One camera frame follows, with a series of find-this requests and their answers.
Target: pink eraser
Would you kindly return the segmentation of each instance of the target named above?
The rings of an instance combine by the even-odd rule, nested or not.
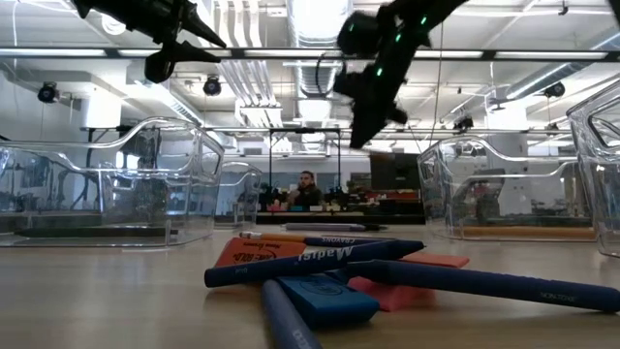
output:
[[[433,293],[433,290],[418,287],[385,285],[359,276],[349,280],[349,287],[379,301],[379,308],[383,311],[402,309]]]

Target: table surface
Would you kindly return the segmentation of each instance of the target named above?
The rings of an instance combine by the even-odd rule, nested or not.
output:
[[[279,231],[260,226],[257,231]],[[468,269],[620,288],[620,260],[581,242],[476,242],[423,227],[427,251],[468,256]],[[205,268],[232,237],[171,249],[0,250],[3,348],[269,348],[256,286],[207,290]],[[378,313],[369,324],[317,332],[324,348],[617,348],[620,317],[525,301],[437,292],[434,302]]]

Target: blue pencil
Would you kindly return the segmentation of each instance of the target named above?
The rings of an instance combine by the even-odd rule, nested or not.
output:
[[[392,285],[535,301],[610,313],[620,311],[620,291],[576,282],[393,261],[351,263],[347,265],[346,272],[349,276],[362,276]]]
[[[349,262],[373,259],[397,260],[424,248],[421,241],[388,240],[305,253],[295,257],[211,268],[204,272],[206,287],[265,281],[278,276],[297,276],[344,268]]]
[[[276,281],[267,280],[263,284],[262,298],[277,349],[323,348]]]

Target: orange eraser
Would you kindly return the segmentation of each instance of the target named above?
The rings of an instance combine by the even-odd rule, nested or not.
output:
[[[428,266],[463,268],[469,263],[469,258],[415,252],[403,257],[400,261]],[[379,307],[383,311],[395,311],[410,306],[416,301],[432,299],[434,296],[434,290],[411,286],[385,285],[363,277],[354,277],[349,280],[349,287],[379,301]]]
[[[306,244],[300,242],[232,238],[224,247],[215,267],[298,256],[303,253],[305,248]]]
[[[360,291],[379,302],[383,311],[396,311],[423,299],[432,299],[434,290],[411,286],[394,286],[373,282],[363,277],[349,280],[349,287]]]
[[[469,263],[469,258],[415,252],[403,257],[400,261],[428,266],[463,268]]]

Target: robotic arm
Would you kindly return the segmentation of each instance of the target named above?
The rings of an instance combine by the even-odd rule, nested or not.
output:
[[[160,83],[167,80],[177,62],[219,63],[220,58],[193,47],[180,44],[176,37],[187,30],[210,43],[225,48],[226,43],[198,17],[196,4],[188,0],[72,0],[77,13],[86,18],[95,9],[124,23],[128,30],[138,30],[149,36],[156,44],[162,44],[159,52],[146,58],[144,75]]]
[[[351,148],[362,148],[390,121],[407,122],[407,113],[394,103],[419,46],[430,47],[428,33],[467,0],[395,0],[376,16],[353,13],[344,23],[337,44],[344,54],[375,58],[362,73],[336,77],[333,91],[353,99]],[[609,0],[620,21],[620,0]]]

